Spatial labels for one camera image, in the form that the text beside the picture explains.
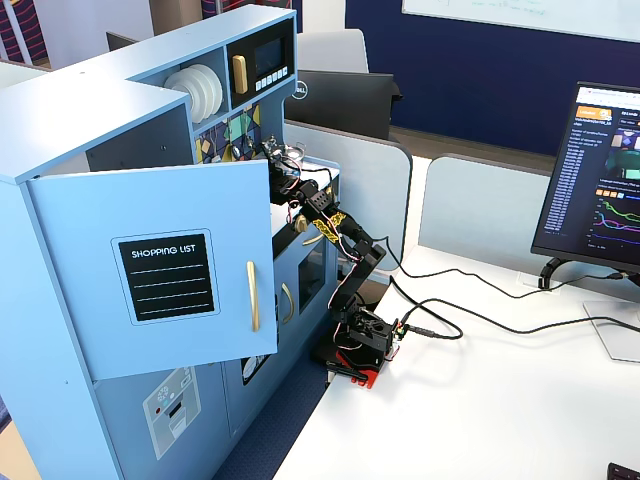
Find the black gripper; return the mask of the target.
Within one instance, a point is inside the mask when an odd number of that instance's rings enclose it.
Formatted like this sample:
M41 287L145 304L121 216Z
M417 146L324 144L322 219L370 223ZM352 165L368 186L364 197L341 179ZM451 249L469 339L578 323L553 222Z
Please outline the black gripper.
M281 162L297 175L302 172L301 166L294 160L281 158L281 149L276 142L264 142L263 153L269 161L269 190L271 204L289 204L290 202L303 202L305 195L301 192L304 182L299 176L286 174L278 169Z

